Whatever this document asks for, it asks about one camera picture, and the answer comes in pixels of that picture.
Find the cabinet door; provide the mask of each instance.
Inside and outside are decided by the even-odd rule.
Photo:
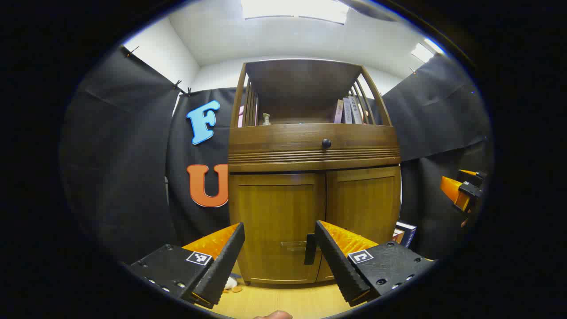
[[[238,265],[246,281],[312,283],[321,252],[304,265],[305,242],[325,217],[324,174],[229,176],[230,223],[244,223]]]
[[[399,166],[327,172],[327,222],[382,244],[392,240],[399,209]],[[317,281],[330,279],[323,257]]]

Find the drawer knob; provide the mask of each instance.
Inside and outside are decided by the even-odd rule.
[[[331,147],[331,140],[329,140],[328,138],[325,138],[321,144],[322,144],[323,148],[330,148]]]

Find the white wall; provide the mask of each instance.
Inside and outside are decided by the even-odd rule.
[[[210,89],[218,89],[221,87],[235,87],[238,84],[238,77],[240,76],[240,70],[242,69],[242,63],[275,59],[275,58],[310,58],[303,56],[269,56],[269,57],[249,57],[249,58],[239,58],[236,60],[224,61],[217,64],[210,64],[201,67],[197,75],[195,76],[193,83],[191,83],[191,91],[202,91]],[[382,95],[390,91],[394,86],[403,80],[400,77],[391,75],[368,66],[365,66],[366,70],[372,77],[376,88]],[[370,88],[366,84],[366,81],[362,78],[362,75],[358,79],[362,85],[363,90],[367,96],[372,97]]]
[[[134,55],[171,82],[182,80],[179,87],[184,91],[191,86],[199,71],[199,64],[167,17],[133,36],[124,46],[130,51],[139,46]]]

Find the soap dispenser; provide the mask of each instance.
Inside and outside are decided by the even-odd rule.
[[[270,115],[268,113],[263,113],[264,115],[264,123],[262,125],[270,125]]]

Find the white ceiling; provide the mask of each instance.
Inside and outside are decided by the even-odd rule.
[[[400,78],[423,62],[411,51],[424,37],[400,22],[350,9],[346,23],[295,17],[244,20],[239,0],[201,0],[170,15],[200,66],[255,56],[295,55],[363,64]]]

